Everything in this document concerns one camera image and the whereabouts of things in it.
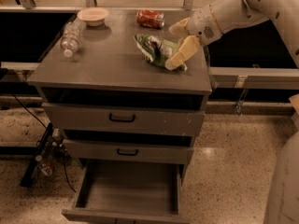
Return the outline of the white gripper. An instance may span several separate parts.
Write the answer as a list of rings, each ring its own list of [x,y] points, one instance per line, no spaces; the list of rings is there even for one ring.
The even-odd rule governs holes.
[[[196,10],[190,19],[185,18],[171,25],[169,32],[175,36],[187,37],[178,40],[176,51],[166,60],[165,68],[168,70],[175,70],[187,62],[199,50],[200,43],[206,46],[222,37],[211,6],[202,7]]]

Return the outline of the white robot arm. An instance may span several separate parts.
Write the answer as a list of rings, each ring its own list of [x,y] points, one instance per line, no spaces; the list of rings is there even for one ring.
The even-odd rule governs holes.
[[[166,68],[178,68],[199,47],[236,28],[267,20],[273,22],[292,60],[299,65],[299,0],[218,0],[169,28],[179,41]],[[299,224],[299,132],[278,154],[263,224]]]

